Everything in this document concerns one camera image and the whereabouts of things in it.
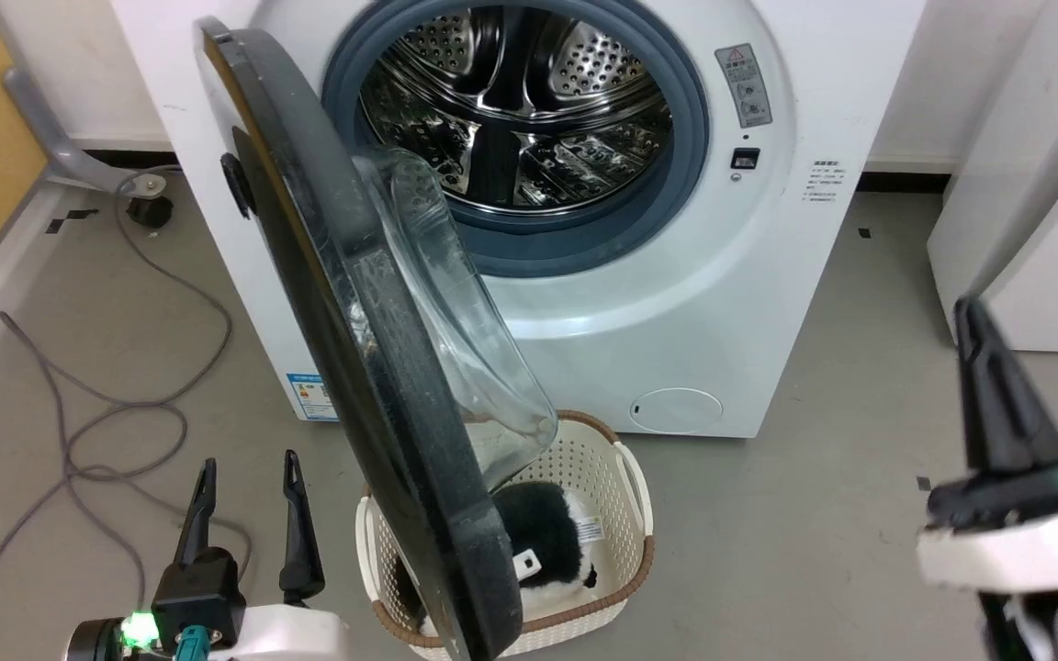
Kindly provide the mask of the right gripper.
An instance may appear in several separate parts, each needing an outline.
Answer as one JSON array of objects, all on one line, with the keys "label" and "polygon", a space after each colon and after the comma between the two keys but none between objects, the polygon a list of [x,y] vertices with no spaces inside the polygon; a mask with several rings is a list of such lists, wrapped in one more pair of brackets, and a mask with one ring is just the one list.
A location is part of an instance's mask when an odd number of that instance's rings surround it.
[{"label": "right gripper", "polygon": [[925,583],[988,594],[1058,591],[1058,428],[987,306],[953,306],[970,476],[933,486],[917,536]]}]

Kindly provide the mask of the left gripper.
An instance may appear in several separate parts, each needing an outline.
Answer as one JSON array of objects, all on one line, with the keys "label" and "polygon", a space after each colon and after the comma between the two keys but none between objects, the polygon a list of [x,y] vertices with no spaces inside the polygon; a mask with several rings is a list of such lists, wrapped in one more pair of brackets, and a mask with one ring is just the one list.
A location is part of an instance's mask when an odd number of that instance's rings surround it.
[{"label": "left gripper", "polygon": [[306,603],[324,590],[326,575],[294,449],[286,449],[282,460],[282,497],[288,524],[278,573],[281,603],[249,607],[238,586],[238,564],[224,549],[209,547],[209,519],[217,506],[217,460],[209,457],[197,474],[174,563],[164,570],[151,607],[123,618],[81,622],[68,640],[68,657],[348,660],[344,620],[334,612],[311,610]]}]

